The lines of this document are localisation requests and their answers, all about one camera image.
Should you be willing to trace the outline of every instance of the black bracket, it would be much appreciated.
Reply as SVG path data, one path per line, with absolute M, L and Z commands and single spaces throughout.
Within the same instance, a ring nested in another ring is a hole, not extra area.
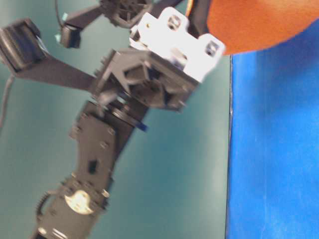
M 113 102 L 101 117 L 98 106 L 87 102 L 70 132 L 78 142 L 77 168 L 54 195 L 45 194 L 41 200 L 32 239 L 83 239 L 89 235 L 107 206 L 115 162 L 135 128 L 114 112 L 141 121 L 147 110 L 128 99 L 124 104 Z M 43 212 L 49 196 L 54 199 Z

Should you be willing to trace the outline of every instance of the bolt hole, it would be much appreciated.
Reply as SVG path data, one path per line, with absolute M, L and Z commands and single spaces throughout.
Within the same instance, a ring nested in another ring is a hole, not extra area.
M 88 171 L 90 174 L 96 174 L 97 172 L 97 167 L 98 167 L 98 160 L 92 160 L 89 162 L 89 168 Z

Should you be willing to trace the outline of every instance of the robotic arm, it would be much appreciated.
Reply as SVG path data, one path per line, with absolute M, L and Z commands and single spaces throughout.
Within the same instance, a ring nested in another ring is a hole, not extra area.
M 31 239 L 86 238 L 108 204 L 118 156 L 135 128 L 147 129 L 142 121 L 148 109 L 180 111 L 225 50 L 203 30 L 206 23 L 190 23 L 171 7 L 180 0 L 163 0 L 153 7 L 146 0 L 134 2 L 132 10 L 138 13 L 128 14 L 131 8 L 126 5 L 126 21 L 119 3 L 115 14 L 108 15 L 111 22 L 132 27 L 130 48 L 113 50 L 95 76 L 52 57 L 30 19 L 0 30 L 0 56 L 14 76 L 85 90 L 93 98 L 70 132 L 78 143 L 77 168 L 54 193 L 44 195 Z M 61 28 L 62 44 L 78 46 L 80 31 L 114 4 L 102 0 L 99 6 L 70 15 Z M 50 197 L 53 201 L 43 211 Z

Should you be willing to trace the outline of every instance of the cable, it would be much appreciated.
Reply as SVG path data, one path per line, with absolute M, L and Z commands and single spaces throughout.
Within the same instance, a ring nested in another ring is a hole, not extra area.
M 8 104 L 10 90 L 11 90 L 13 82 L 14 82 L 14 75 L 11 75 L 8 78 L 8 80 L 6 81 L 6 84 L 4 87 L 4 92 L 3 92 L 3 97 L 2 97 L 2 106 L 1 106 L 1 115 L 0 115 L 0 133 L 1 133 L 1 130 L 2 130 L 3 125 L 4 125 L 7 104 Z
M 58 0 L 54 0 L 55 2 L 55 14 L 56 14 L 56 19 L 58 20 L 58 24 L 60 25 L 60 27 L 63 27 L 63 24 L 61 22 L 61 19 L 59 17 L 59 8 L 58 8 Z

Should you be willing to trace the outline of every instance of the orange wire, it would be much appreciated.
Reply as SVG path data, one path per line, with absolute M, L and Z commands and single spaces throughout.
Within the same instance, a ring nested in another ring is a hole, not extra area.
M 187 9 L 186 9 L 186 16 L 189 17 L 190 11 L 193 8 L 194 0 L 188 0 Z

